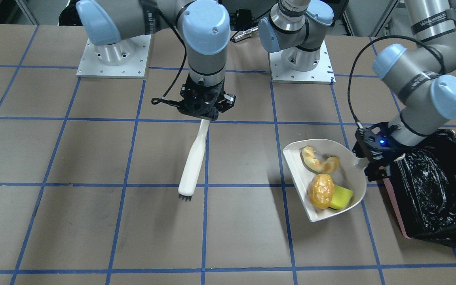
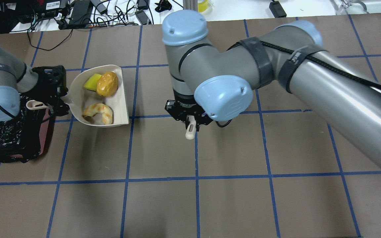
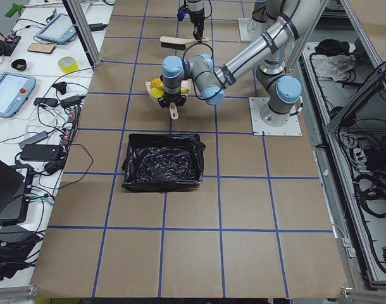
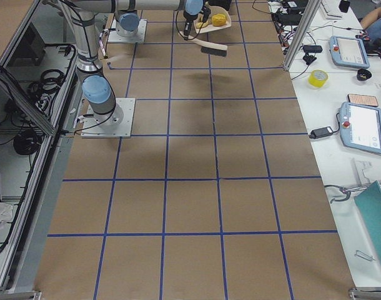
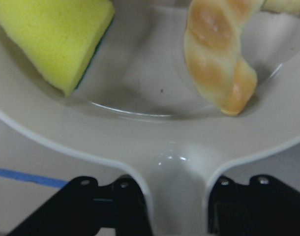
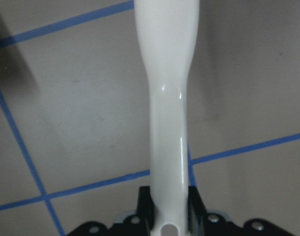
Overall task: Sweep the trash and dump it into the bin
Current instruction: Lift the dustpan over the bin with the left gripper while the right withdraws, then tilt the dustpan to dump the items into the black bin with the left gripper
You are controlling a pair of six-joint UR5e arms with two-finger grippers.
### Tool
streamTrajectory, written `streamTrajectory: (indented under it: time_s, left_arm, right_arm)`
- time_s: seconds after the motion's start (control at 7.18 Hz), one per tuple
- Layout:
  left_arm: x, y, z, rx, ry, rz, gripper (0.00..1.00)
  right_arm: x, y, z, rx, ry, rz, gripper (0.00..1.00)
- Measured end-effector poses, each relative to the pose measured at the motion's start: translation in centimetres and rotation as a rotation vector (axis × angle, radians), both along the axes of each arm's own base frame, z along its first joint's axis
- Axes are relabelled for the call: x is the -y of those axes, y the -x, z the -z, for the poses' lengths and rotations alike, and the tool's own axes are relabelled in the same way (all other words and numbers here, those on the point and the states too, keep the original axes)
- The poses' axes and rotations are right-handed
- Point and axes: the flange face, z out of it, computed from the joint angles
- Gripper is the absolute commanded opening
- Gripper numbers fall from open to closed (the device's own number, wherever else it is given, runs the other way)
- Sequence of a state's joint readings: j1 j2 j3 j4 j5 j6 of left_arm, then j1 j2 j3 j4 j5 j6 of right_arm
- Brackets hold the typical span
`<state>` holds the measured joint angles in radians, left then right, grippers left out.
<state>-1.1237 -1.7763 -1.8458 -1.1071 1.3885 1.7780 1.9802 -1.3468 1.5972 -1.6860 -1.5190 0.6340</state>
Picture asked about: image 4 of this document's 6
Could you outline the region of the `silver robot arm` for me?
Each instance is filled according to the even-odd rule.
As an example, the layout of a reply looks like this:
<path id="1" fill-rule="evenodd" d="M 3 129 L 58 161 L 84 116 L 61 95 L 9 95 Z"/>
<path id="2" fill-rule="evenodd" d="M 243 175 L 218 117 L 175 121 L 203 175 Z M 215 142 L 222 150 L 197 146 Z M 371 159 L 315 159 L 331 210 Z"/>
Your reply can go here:
<path id="1" fill-rule="evenodd" d="M 140 19 L 137 10 L 169 10 L 183 11 L 186 20 L 182 37 L 189 39 L 192 23 L 199 14 L 204 16 L 203 21 L 207 21 L 211 10 L 206 6 L 205 1 L 118 1 L 116 4 L 118 13 L 118 22 L 125 31 L 134 31 L 137 29 Z"/>
<path id="2" fill-rule="evenodd" d="M 69 10 L 78 53 L 76 72 L 97 124 L 118 123 L 121 117 L 116 108 L 114 91 L 103 75 L 99 60 L 96 13 L 115 14 L 119 29 L 133 33 L 139 25 L 138 10 L 182 11 L 186 20 L 183 30 L 185 40 L 198 15 L 203 14 L 206 18 L 210 15 L 205 1 L 61 1 L 61 4 Z"/>

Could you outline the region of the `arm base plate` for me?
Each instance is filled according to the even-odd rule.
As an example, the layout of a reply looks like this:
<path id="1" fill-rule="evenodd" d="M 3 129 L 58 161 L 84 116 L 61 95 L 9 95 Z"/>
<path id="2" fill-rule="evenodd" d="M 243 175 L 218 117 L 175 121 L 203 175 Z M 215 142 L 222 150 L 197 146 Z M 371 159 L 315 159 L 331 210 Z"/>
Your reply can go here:
<path id="1" fill-rule="evenodd" d="M 81 131 L 83 138 L 129 138 L 132 132 L 136 100 L 134 98 L 117 98 L 112 116 L 94 114 L 91 105 L 87 113 L 92 114 L 84 120 Z"/>
<path id="2" fill-rule="evenodd" d="M 139 25 L 134 31 L 126 31 L 114 19 L 111 24 L 111 31 L 107 39 L 108 43 L 113 44 L 135 44 L 144 43 L 146 36 L 147 20 L 141 19 Z"/>

